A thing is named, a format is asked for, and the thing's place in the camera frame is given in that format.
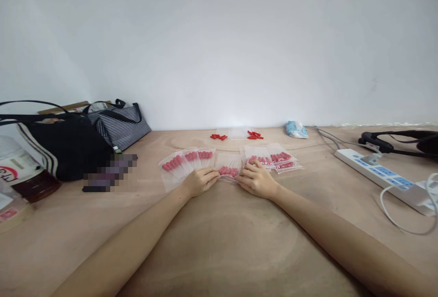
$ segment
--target plywood surface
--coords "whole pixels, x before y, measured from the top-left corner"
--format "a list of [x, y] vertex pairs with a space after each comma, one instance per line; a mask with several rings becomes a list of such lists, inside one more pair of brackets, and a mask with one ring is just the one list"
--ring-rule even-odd
[[[328, 130], [357, 141], [365, 130], [386, 128]], [[214, 130], [151, 132], [126, 151], [138, 155], [137, 168], [114, 192], [83, 193], [82, 182], [64, 184], [38, 202], [26, 222], [0, 235], [0, 295], [49, 296], [99, 245], [164, 195], [156, 164], [171, 152], [191, 146], [238, 152], [246, 143], [271, 142], [281, 143], [304, 166], [273, 174], [280, 184], [334, 211], [438, 279], [438, 232], [421, 237], [396, 229], [380, 209], [381, 188], [335, 158], [331, 142], [325, 143], [314, 131], [308, 140], [293, 139], [282, 128], [259, 131], [264, 140], [217, 141], [209, 138]], [[386, 155], [381, 163], [412, 181], [438, 171], [437, 162], [402, 155]], [[386, 204], [408, 228], [421, 231], [432, 225], [432, 218], [391, 195]], [[281, 209], [219, 182], [187, 203], [119, 295], [291, 294], [368, 295]]]

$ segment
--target gray cable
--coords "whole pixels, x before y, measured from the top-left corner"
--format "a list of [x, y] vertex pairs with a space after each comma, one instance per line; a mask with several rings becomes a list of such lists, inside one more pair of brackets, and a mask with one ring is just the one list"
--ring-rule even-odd
[[379, 154], [382, 154], [379, 150], [373, 148], [372, 146], [369, 146], [369, 145], [366, 145], [366, 144], [353, 143], [353, 142], [347, 142], [347, 141], [341, 140], [339, 137], [333, 135], [332, 133], [327, 132], [326, 130], [322, 130], [321, 128], [319, 128], [319, 127], [317, 127], [317, 126], [306, 126], [306, 127], [307, 127], [307, 128], [313, 128], [313, 129], [315, 129], [317, 132], [322, 131], [322, 132], [324, 132], [324, 133], [326, 133], [326, 134], [329, 134], [330, 136], [333, 136], [335, 139], [341, 141], [342, 143], [345, 143], [345, 144], [352, 144], [352, 145], [356, 145], [356, 146], [366, 147], [367, 149], [370, 149], [370, 150], [372, 150], [372, 151], [374, 151], [374, 152], [377, 152], [377, 153], [379, 153]]
[[338, 141], [336, 141], [334, 138], [332, 138], [332, 137], [330, 137], [330, 136], [327, 136], [327, 135], [321, 133], [319, 130], [317, 130], [317, 132], [318, 132], [321, 136], [323, 136], [323, 137], [325, 137], [325, 138], [327, 138], [327, 139], [329, 139], [329, 140], [332, 140], [333, 143], [334, 143], [334, 144], [336, 145], [336, 147], [338, 148], [338, 150], [341, 149], [341, 147], [340, 147]]

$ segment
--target power strip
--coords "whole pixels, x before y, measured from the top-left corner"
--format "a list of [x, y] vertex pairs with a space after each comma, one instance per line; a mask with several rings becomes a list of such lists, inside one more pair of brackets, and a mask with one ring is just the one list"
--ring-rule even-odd
[[[412, 183], [382, 165], [369, 165], [362, 161], [364, 157], [362, 154], [352, 149], [337, 150], [334, 155], [382, 188], [395, 185], [395, 187], [389, 189], [388, 192], [407, 203], [419, 213], [426, 216], [435, 215], [432, 201], [426, 192], [426, 181]], [[438, 203], [437, 181], [431, 184], [430, 192]]]

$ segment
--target forearm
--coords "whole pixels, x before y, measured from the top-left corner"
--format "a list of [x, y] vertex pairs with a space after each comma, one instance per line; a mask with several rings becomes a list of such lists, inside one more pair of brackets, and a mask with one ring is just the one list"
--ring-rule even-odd
[[343, 218], [282, 186], [271, 199], [374, 294], [435, 296], [415, 267]]
[[115, 296], [189, 199], [183, 186], [171, 191], [100, 246], [53, 296]]

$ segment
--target hand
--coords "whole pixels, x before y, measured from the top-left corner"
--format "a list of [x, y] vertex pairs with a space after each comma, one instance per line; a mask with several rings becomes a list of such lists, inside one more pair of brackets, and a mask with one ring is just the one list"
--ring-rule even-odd
[[191, 198], [197, 197], [215, 184], [219, 176], [219, 172], [213, 167], [194, 169], [181, 186], [187, 190]]
[[280, 186], [258, 160], [246, 164], [240, 175], [236, 176], [236, 180], [249, 193], [266, 199], [272, 199]]

